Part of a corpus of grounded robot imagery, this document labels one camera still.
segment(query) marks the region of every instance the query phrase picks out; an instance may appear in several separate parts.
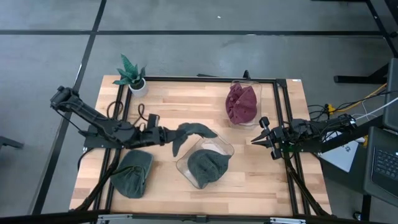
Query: dark red towel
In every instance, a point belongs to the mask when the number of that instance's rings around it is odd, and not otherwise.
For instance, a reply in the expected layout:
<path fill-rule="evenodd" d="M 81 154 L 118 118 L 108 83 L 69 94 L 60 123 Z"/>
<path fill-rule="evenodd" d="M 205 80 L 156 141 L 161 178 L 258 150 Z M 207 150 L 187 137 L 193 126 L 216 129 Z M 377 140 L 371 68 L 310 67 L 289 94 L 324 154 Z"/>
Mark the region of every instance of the dark red towel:
<path fill-rule="evenodd" d="M 247 123 L 257 114 L 257 98 L 253 87 L 242 88 L 239 83 L 231 86 L 225 101 L 226 112 L 233 124 Z"/>

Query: wooden table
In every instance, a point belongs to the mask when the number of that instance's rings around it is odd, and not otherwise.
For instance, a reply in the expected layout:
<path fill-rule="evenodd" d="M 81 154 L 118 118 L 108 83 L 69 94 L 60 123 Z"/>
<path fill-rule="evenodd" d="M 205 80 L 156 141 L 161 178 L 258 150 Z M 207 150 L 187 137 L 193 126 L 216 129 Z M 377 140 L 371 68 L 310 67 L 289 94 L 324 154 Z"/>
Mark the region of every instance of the wooden table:
<path fill-rule="evenodd" d="M 119 76 L 103 77 L 96 110 L 106 113 L 106 107 L 116 99 L 118 86 L 112 82 Z M 294 118 L 309 119 L 307 103 L 300 80 L 287 80 Z M 140 150 L 154 155 L 154 166 L 147 180 L 145 195 L 139 199 L 123 197 L 114 191 L 112 212 L 173 213 L 207 215 L 292 215 L 285 165 L 282 159 L 273 161 L 271 150 L 250 143 L 261 128 L 232 129 L 228 125 L 225 98 L 230 83 L 148 82 L 149 92 L 144 98 L 131 100 L 128 121 L 138 117 L 137 106 L 145 104 L 145 115 L 160 115 L 160 126 L 176 129 L 184 122 L 202 123 L 214 129 L 235 150 L 228 171 L 220 180 L 196 189 L 176 168 L 175 163 L 198 141 L 189 137 L 177 157 L 172 145 L 151 146 Z M 123 92 L 122 102 L 126 97 Z M 280 100 L 287 120 L 283 94 Z M 270 128 L 277 126 L 274 92 L 271 84 L 262 84 L 262 115 L 267 116 Z M 121 158 L 127 153 L 122 151 Z M 70 208 L 79 206 L 93 190 L 100 176 L 104 149 L 94 149 L 81 162 Z M 329 199 L 319 161 L 308 153 L 301 153 L 305 183 L 324 210 L 330 212 Z M 104 208 L 108 183 L 105 185 L 100 208 Z M 303 213 L 300 191 L 296 188 L 298 208 Z"/>

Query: artificial plant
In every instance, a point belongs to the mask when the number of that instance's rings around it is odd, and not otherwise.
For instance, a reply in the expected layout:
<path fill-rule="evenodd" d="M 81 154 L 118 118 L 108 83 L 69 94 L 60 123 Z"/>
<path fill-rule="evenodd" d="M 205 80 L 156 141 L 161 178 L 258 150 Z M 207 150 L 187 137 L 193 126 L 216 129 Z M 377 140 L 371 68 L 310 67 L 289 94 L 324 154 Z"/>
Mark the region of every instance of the artificial plant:
<path fill-rule="evenodd" d="M 139 90 L 144 86 L 143 78 L 145 77 L 145 67 L 138 73 L 137 65 L 133 66 L 129 59 L 123 54 L 121 54 L 121 58 L 125 70 L 118 68 L 118 72 L 122 76 L 122 79 L 114 81 L 113 84 L 130 85 L 131 88 Z"/>

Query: white pot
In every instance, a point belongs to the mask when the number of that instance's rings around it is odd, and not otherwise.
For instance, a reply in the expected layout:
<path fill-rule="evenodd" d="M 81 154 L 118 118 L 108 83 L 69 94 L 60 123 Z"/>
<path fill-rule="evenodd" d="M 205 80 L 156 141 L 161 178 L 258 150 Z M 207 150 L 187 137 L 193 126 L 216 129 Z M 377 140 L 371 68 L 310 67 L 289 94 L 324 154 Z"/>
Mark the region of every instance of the white pot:
<path fill-rule="evenodd" d="M 131 88 L 131 85 L 129 85 L 132 95 L 136 98 L 143 97 L 148 93 L 147 82 L 145 81 L 144 78 L 142 80 L 144 81 L 144 86 L 139 90 L 135 90 L 135 89 Z"/>

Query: green towel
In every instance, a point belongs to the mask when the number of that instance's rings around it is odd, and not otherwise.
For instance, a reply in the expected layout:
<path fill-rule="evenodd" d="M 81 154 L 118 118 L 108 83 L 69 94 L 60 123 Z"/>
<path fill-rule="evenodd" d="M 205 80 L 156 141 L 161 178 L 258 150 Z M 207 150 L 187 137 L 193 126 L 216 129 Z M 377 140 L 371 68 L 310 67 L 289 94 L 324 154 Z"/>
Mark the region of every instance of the green towel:
<path fill-rule="evenodd" d="M 184 130 L 185 134 L 173 141 L 173 156 L 176 157 L 181 145 L 188 139 L 191 134 L 198 134 L 202 138 L 215 138 L 217 134 L 200 123 L 183 123 L 177 128 L 177 131 Z"/>
<path fill-rule="evenodd" d="M 148 152 L 137 149 L 129 151 L 111 176 L 116 190 L 128 198 L 141 198 L 153 160 L 153 155 Z"/>
<path fill-rule="evenodd" d="M 209 149 L 199 149 L 188 158 L 188 169 L 196 178 L 199 188 L 217 181 L 228 169 L 230 155 L 222 155 Z"/>

